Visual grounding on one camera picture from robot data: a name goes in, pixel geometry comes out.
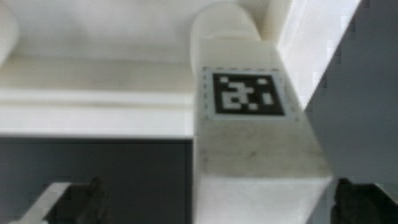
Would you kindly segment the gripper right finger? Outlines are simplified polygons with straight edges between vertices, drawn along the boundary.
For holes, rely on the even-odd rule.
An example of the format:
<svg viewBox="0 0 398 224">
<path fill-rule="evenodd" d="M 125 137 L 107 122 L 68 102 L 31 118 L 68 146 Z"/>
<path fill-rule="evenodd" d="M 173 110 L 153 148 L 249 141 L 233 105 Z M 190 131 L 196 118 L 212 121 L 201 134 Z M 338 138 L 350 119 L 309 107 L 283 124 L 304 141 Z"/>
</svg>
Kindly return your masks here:
<svg viewBox="0 0 398 224">
<path fill-rule="evenodd" d="M 334 224 L 398 224 L 398 184 L 338 181 Z"/>
</svg>

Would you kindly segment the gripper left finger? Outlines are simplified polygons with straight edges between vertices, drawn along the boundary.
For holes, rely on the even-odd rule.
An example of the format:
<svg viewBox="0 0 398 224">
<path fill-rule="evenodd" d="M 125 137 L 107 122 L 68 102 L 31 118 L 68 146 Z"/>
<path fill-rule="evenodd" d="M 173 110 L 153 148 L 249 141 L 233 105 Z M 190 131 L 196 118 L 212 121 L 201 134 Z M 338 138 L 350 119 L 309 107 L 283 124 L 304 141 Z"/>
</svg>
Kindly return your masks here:
<svg viewBox="0 0 398 224">
<path fill-rule="evenodd" d="M 52 183 L 16 224 L 110 224 L 102 179 Z"/>
</svg>

